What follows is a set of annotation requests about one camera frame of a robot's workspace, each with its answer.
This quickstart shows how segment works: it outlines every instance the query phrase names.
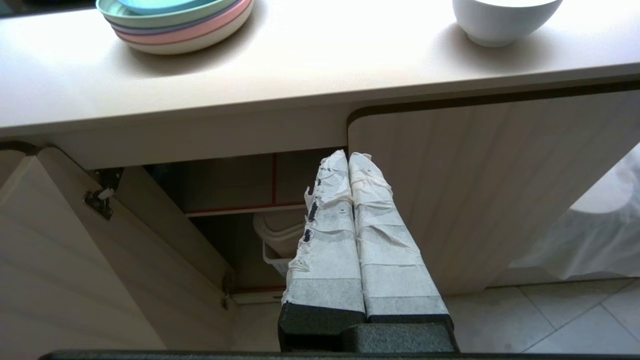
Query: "white tape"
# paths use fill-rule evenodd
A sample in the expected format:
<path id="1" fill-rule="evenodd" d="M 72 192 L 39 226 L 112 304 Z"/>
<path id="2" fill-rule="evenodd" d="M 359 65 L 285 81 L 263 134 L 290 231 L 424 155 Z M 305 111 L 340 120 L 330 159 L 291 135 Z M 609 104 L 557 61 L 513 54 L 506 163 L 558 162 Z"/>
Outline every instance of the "white tape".
<path id="1" fill-rule="evenodd" d="M 349 173 L 367 316 L 447 314 L 382 171 L 354 152 Z"/>
<path id="2" fill-rule="evenodd" d="M 305 236 L 289 263 L 282 302 L 365 312 L 355 240 L 349 172 L 343 151 L 323 159 L 309 210 Z"/>

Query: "beige countertop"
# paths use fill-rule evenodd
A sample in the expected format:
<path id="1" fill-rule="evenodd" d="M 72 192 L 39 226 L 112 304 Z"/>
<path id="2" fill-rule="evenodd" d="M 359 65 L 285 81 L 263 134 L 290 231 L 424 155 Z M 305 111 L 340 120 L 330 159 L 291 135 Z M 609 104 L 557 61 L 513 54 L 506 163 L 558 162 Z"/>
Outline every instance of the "beige countertop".
<path id="1" fill-rule="evenodd" d="M 257 0 L 231 39 L 172 57 L 130 50 L 97 10 L 16 17 L 0 20 L 0 136 L 637 74 L 638 44 L 633 0 L 564 0 L 503 49 L 470 43 L 449 0 Z"/>

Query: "wooden cabinet door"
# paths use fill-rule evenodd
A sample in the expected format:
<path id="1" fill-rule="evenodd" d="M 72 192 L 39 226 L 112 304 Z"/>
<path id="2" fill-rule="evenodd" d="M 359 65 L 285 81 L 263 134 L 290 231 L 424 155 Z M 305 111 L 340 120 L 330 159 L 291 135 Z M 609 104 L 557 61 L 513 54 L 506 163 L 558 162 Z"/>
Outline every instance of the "wooden cabinet door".
<path id="1" fill-rule="evenodd" d="M 349 126 L 446 295 L 489 285 L 640 141 L 638 90 L 483 101 L 380 107 Z"/>
<path id="2" fill-rule="evenodd" d="M 0 357 L 228 349 L 235 309 L 219 287 L 117 199 L 109 221 L 84 205 L 99 188 L 53 148 L 22 157 L 4 182 Z"/>

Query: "stacked plate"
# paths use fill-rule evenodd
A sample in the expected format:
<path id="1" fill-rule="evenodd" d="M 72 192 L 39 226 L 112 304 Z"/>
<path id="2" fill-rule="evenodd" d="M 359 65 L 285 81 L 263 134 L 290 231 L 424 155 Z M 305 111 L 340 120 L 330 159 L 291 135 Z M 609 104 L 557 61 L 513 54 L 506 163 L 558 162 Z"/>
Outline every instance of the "stacked plate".
<path id="1" fill-rule="evenodd" d="M 249 18 L 255 0 L 97 0 L 127 45 L 152 54 L 182 54 L 222 41 Z"/>

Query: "white tile floor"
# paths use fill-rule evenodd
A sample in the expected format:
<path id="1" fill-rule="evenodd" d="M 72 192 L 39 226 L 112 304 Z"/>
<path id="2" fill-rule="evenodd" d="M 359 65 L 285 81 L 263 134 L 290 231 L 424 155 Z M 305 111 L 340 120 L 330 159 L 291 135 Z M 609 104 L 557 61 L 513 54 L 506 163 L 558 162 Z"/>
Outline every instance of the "white tile floor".
<path id="1" fill-rule="evenodd" d="M 495 288 L 445 300 L 462 352 L 640 354 L 640 279 Z M 235 351 L 278 351 L 280 304 L 241 306 Z"/>

